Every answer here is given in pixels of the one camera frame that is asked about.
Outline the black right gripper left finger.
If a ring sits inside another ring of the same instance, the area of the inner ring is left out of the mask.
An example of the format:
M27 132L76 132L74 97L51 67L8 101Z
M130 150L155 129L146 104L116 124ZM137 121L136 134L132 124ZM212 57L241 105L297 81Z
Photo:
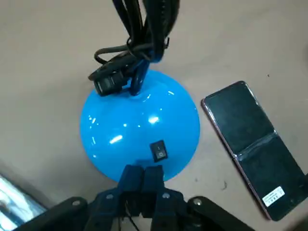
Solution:
M126 217L128 198L141 190L143 168L127 165L117 187L97 194L88 203L70 197L17 228L18 231L110 231L115 219Z

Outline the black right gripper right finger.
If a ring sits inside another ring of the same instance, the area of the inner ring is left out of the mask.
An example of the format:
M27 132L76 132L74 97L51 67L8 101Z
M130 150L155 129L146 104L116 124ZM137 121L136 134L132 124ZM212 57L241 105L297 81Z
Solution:
M143 178L143 217L151 231L251 231L252 228L204 196L188 201L168 189L162 166L147 167Z

